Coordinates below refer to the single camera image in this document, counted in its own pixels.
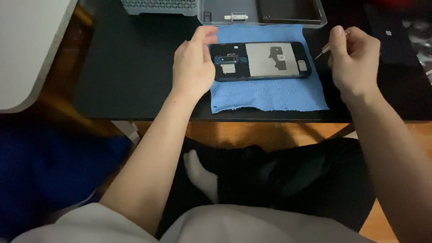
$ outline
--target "black phone case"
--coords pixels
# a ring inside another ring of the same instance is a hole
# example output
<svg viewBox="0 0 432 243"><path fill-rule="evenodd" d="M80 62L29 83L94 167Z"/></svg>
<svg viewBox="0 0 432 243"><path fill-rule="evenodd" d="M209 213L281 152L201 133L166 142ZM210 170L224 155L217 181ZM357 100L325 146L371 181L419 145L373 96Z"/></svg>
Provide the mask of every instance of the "black phone case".
<svg viewBox="0 0 432 243"><path fill-rule="evenodd" d="M213 44L210 46L210 53L212 61L215 63L215 57L226 57L228 54L235 54L239 57L247 57L246 45L248 43L258 42L245 42L245 43L228 43L228 44ZM249 63L238 62L235 64L235 73L224 74L222 67L219 64L215 64L216 76L215 80L219 82L232 82L232 81L247 81L247 80L267 80L267 79L292 79L292 78L307 78L312 74L311 65L306 55L305 48L300 42L277 42L277 43L290 43L294 52L296 63L299 60L304 60L306 63L307 71L300 71L299 75L284 75L284 76L261 76L251 77L249 71ZM277 50L270 52L271 54L277 55Z"/></svg>

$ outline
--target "disassembled smartphone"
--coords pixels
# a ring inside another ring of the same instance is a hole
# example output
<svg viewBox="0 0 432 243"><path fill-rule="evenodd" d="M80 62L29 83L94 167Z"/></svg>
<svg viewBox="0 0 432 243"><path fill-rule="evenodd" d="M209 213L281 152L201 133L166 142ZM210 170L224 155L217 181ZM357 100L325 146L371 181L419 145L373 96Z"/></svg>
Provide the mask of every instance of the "disassembled smartphone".
<svg viewBox="0 0 432 243"><path fill-rule="evenodd" d="M210 53L219 82L306 78L312 73L300 42L214 44Z"/></svg>

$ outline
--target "white sock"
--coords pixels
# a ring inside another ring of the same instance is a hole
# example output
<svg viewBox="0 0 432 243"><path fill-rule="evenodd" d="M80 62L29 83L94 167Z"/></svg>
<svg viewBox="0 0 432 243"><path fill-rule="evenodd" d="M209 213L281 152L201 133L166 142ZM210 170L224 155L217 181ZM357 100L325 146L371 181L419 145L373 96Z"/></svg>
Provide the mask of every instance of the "white sock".
<svg viewBox="0 0 432 243"><path fill-rule="evenodd" d="M201 190L214 204L218 203L217 175L207 171L201 165L195 150L183 154L183 160L187 176L192 184Z"/></svg>

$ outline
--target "white sticker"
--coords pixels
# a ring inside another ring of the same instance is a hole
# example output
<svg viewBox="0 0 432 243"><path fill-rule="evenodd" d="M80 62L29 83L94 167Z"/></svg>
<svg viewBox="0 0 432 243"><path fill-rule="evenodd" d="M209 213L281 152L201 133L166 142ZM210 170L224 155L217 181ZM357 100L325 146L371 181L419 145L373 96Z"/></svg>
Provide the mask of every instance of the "white sticker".
<svg viewBox="0 0 432 243"><path fill-rule="evenodd" d="M306 62L303 60L298 61L300 71L307 71L308 67L306 66Z"/></svg>

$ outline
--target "blue cloth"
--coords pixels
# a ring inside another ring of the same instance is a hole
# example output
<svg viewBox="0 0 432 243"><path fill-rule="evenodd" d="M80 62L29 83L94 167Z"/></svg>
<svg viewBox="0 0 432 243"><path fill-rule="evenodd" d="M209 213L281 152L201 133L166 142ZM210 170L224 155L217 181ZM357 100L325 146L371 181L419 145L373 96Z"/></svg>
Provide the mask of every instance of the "blue cloth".
<svg viewBox="0 0 432 243"><path fill-rule="evenodd" d="M218 43L301 42L305 47L312 75L305 79L214 82L210 88L212 113L241 107L263 111L328 110L323 88L303 37L302 25L219 27Z"/></svg>
<svg viewBox="0 0 432 243"><path fill-rule="evenodd" d="M127 137L59 134L0 123L0 238L12 240L47 214L87 199L118 169Z"/></svg>

